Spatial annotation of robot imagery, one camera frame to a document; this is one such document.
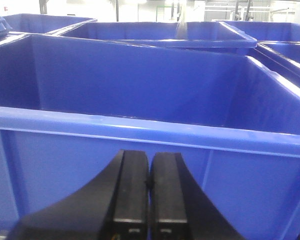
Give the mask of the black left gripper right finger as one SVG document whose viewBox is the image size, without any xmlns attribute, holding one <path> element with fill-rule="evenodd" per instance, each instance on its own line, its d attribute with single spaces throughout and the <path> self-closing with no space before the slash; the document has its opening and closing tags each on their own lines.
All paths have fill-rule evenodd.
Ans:
<svg viewBox="0 0 300 240">
<path fill-rule="evenodd" d="M 203 192 L 178 152 L 157 152 L 151 164 L 153 240 L 242 240 Z"/>
</svg>

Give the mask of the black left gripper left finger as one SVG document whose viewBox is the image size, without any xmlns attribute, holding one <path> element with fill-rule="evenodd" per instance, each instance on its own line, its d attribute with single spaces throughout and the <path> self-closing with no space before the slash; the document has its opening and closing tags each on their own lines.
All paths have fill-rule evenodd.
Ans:
<svg viewBox="0 0 300 240">
<path fill-rule="evenodd" d="M 22 217 L 8 240 L 145 240 L 149 161 L 144 151 L 120 150 L 86 185 Z"/>
</svg>

